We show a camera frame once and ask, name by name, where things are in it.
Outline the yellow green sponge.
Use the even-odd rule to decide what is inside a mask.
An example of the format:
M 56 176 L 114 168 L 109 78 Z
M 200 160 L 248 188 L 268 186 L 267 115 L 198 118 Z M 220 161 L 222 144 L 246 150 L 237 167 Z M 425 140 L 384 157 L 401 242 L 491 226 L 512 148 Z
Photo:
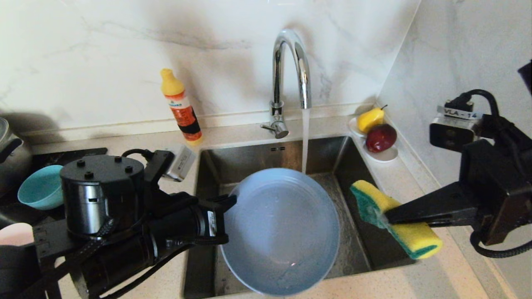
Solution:
M 427 223 L 391 224 L 384 214 L 401 203 L 370 182 L 358 180 L 350 190 L 357 199 L 361 219 L 387 230 L 411 259 L 427 259 L 443 246 L 443 241 Z

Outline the blue round plate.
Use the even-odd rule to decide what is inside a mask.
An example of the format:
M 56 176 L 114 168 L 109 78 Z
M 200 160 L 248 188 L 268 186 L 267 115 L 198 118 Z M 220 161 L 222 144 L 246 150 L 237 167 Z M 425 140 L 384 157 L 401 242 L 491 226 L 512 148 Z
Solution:
M 264 169 L 231 191 L 226 265 L 250 290 L 290 297 L 319 284 L 340 250 L 340 220 L 327 191 L 302 172 Z

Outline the orange dish soap bottle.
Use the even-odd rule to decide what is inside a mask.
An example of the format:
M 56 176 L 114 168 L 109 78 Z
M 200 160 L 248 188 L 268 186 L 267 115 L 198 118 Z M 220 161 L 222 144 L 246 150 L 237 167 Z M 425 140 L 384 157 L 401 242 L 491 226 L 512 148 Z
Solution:
M 162 78 L 162 94 L 166 98 L 186 142 L 192 146 L 201 144 L 203 134 L 194 108 L 187 96 L 184 83 L 174 76 L 171 69 L 162 69 L 160 75 Z

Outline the chrome faucet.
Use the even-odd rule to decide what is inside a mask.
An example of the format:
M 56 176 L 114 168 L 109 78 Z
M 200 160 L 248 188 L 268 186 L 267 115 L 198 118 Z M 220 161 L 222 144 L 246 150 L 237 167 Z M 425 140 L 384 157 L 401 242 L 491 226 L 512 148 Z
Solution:
M 284 119 L 284 102 L 281 100 L 283 91 L 283 55 L 285 49 L 289 50 L 294 59 L 295 70 L 298 76 L 298 91 L 300 108 L 312 108 L 312 81 L 310 63 L 300 36 L 293 29 L 283 29 L 279 32 L 272 53 L 272 87 L 273 97 L 269 103 L 269 124 L 261 128 L 270 131 L 275 139 L 283 139 L 289 134 Z

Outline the teal bowl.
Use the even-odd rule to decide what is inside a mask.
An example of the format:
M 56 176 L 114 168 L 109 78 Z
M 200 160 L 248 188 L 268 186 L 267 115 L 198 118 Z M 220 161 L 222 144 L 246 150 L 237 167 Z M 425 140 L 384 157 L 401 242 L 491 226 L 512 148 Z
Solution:
M 18 201 L 31 208 L 47 211 L 63 205 L 60 172 L 63 166 L 49 165 L 31 174 L 17 192 Z

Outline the pink bowl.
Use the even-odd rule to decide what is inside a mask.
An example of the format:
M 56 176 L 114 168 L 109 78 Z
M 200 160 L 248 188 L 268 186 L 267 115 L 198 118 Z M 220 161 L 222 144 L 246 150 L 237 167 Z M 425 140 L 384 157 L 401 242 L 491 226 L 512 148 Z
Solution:
M 15 223 L 0 229 L 0 245 L 23 246 L 34 242 L 32 226 Z

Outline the stainless steel sink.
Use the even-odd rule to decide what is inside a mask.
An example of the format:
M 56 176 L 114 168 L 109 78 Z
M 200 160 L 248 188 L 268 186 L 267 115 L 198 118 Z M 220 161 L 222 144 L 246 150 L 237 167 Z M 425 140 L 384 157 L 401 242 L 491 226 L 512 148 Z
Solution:
M 350 186 L 359 179 L 374 183 L 370 170 L 347 136 L 308 142 L 307 173 L 329 193 L 340 220 L 340 250 L 327 279 L 414 264 L 391 234 L 361 220 Z M 201 151 L 196 193 L 201 197 L 230 193 L 238 182 L 263 169 L 301 169 L 301 140 L 214 148 Z M 184 298 L 205 299 L 250 289 L 226 265 L 219 247 L 189 251 Z

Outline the white fruit dish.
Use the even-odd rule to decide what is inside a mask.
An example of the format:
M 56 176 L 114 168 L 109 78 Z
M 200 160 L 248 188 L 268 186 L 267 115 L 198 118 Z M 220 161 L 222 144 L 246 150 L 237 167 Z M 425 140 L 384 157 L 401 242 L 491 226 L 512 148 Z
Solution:
M 372 161 L 375 161 L 375 162 L 378 162 L 378 163 L 388 163 L 388 162 L 391 162 L 391 161 L 394 161 L 395 159 L 397 159 L 397 157 L 399 155 L 399 150 L 397 149 L 396 145 L 393 145 L 391 148 L 388 148 L 386 151 L 379 152 L 379 153 L 370 152 L 367 149 L 367 146 L 366 146 L 366 135 L 361 130 L 358 129 L 357 118 L 358 117 L 354 117 L 350 121 L 348 121 L 348 129 L 351 130 L 351 132 L 355 136 L 357 136 L 357 138 L 359 138 L 359 140 L 361 140 L 362 148 L 363 148 L 365 154 Z

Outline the red apple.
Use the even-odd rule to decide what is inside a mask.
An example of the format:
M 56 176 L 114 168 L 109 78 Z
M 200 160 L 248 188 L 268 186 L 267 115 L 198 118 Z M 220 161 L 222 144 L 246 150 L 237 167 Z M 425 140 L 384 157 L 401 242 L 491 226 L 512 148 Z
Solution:
M 397 131 L 389 124 L 372 127 L 365 140 L 369 152 L 380 153 L 391 148 L 397 142 Z

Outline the running water stream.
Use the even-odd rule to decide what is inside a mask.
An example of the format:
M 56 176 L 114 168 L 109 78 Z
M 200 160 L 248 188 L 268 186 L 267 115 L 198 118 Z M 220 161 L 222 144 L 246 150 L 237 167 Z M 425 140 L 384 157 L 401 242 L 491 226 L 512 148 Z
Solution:
M 310 118 L 311 118 L 311 109 L 302 110 L 302 136 L 303 136 L 303 145 L 302 145 L 302 170 L 301 172 L 306 174 L 307 162 L 308 162 L 308 138 L 310 132 Z

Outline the yellow pear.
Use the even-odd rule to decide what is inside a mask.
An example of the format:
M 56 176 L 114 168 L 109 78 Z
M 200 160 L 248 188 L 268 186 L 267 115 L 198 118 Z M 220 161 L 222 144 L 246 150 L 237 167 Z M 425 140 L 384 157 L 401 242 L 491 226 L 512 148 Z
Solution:
M 363 134 L 367 134 L 374 126 L 384 124 L 384 108 L 375 107 L 357 117 L 357 128 Z

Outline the black induction cooktop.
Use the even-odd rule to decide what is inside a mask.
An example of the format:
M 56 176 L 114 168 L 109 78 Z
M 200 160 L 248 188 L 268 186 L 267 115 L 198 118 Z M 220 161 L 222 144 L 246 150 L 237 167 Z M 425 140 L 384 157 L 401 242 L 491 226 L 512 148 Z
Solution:
M 29 175 L 49 165 L 66 165 L 85 156 L 106 153 L 108 153 L 108 148 L 100 147 L 33 155 Z M 64 206 L 41 211 L 20 203 L 17 198 L 20 186 L 21 182 L 0 196 L 0 229 L 15 223 L 28 223 L 35 226 L 65 219 Z

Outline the steel cooking pot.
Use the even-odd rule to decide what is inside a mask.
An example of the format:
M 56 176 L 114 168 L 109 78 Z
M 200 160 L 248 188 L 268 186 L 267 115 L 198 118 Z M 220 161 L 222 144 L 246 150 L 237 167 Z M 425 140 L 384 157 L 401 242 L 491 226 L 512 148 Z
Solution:
M 32 156 L 30 145 L 0 117 L 0 198 L 25 180 Z

